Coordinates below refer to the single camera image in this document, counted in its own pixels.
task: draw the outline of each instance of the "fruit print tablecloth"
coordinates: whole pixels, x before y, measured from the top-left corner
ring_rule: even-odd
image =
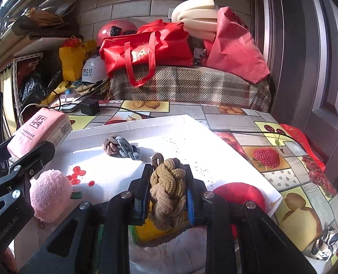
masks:
[[[320,177],[317,165],[299,144],[283,136],[289,133],[270,114],[176,102],[127,100],[109,102],[109,106],[117,108],[105,108],[106,105],[100,104],[100,114],[82,125],[95,127],[148,116],[188,114],[219,135],[281,193],[283,200],[273,220],[305,255],[310,256],[313,241],[328,225],[338,232],[338,194]],[[78,111],[72,115],[84,114]],[[327,262],[326,269],[337,259],[338,253]]]

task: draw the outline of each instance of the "pink tissue package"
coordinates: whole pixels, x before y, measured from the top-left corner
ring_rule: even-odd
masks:
[[[51,142],[57,149],[71,130],[67,114],[41,108],[15,132],[8,150],[12,159],[18,160],[43,141]]]

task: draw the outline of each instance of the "red bag handle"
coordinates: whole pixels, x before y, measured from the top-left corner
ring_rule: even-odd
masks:
[[[132,68],[132,61],[131,61],[131,42],[126,42],[124,44],[125,52],[124,52],[124,58],[126,62],[126,69],[128,74],[129,82],[134,87],[141,87],[143,86],[148,80],[150,80],[154,74],[156,69],[156,63],[155,63],[155,32],[152,32],[150,35],[150,39],[148,42],[148,75],[144,78],[140,79],[139,81],[136,81],[135,74],[133,72]]]

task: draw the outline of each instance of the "gold logo on bag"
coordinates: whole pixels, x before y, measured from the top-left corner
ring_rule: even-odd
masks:
[[[141,49],[140,51],[132,51],[132,62],[138,61],[138,58],[140,56],[148,55],[148,50],[146,51],[145,49]]]

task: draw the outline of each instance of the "white cardboard tray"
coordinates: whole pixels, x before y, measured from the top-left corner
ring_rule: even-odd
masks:
[[[136,145],[141,161],[108,156],[103,141],[117,133]],[[81,200],[71,200],[69,208],[57,221],[42,230],[36,219],[25,226],[15,239],[15,255],[20,267],[46,240],[62,220],[82,201],[92,204],[110,200],[128,189],[130,182],[140,178],[146,163],[156,152],[164,158],[177,157],[189,164],[193,177],[203,180],[208,190],[229,182],[244,182],[257,187],[265,197],[271,216],[282,199],[279,192],[232,147],[188,115],[143,119],[71,132],[57,149],[47,169],[58,169],[66,175],[80,166],[86,175],[81,183],[72,186],[82,191]],[[94,180],[95,185],[88,186]]]

